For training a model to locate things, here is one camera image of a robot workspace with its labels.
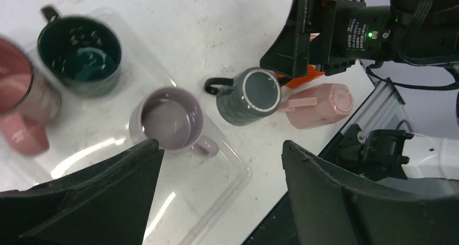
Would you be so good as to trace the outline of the pink ghost pattern mug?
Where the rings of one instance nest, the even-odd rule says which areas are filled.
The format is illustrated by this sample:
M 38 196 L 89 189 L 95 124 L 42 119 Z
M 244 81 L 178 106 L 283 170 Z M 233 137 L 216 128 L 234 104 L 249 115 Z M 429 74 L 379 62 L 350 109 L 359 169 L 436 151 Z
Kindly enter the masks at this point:
M 50 147 L 45 127 L 57 115 L 61 96 L 22 49 L 1 37 L 1 134 L 24 156 Z

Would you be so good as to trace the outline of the lilac mug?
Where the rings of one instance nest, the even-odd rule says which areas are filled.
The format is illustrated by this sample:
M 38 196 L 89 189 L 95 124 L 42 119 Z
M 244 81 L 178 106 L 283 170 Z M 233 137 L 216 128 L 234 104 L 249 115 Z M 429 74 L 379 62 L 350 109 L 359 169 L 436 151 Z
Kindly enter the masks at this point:
M 191 149 L 214 157 L 220 150 L 203 134 L 204 112 L 199 101 L 179 87 L 162 87 L 148 94 L 134 109 L 128 129 L 134 143 L 155 139 L 160 148 L 174 153 Z

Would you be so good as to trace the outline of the dark green mug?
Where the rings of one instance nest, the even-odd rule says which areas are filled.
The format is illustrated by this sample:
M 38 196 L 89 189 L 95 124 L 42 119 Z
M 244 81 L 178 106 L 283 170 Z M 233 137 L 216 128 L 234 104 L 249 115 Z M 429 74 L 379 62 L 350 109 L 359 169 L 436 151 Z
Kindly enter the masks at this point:
M 41 8 L 47 21 L 37 39 L 42 63 L 70 91 L 99 97 L 112 91 L 121 75 L 122 48 L 104 23 L 88 16 L 61 16 L 53 5 Z

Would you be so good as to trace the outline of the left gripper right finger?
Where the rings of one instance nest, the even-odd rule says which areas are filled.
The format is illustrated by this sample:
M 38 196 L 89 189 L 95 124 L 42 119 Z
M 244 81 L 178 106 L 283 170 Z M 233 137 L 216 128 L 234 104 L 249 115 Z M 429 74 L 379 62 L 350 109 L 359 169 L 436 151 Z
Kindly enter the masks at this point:
M 458 244 L 458 196 L 380 185 L 296 143 L 282 163 L 300 244 Z

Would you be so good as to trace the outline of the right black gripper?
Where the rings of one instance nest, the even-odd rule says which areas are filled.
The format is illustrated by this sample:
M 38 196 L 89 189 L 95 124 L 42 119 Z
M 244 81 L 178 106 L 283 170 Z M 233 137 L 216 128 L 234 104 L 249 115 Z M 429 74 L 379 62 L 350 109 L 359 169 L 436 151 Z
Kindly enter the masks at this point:
M 293 0 L 283 29 L 259 65 L 298 78 L 307 75 L 309 65 L 331 76 L 358 59 L 387 61 L 392 25 L 388 6 L 368 7 L 365 0 Z

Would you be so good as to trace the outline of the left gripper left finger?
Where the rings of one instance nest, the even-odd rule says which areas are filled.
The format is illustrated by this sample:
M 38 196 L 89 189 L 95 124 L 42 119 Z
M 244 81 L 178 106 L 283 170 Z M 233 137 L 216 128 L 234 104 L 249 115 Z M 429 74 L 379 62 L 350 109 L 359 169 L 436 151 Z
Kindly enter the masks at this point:
M 141 244 L 164 153 L 145 140 L 58 179 L 1 192 L 1 244 Z

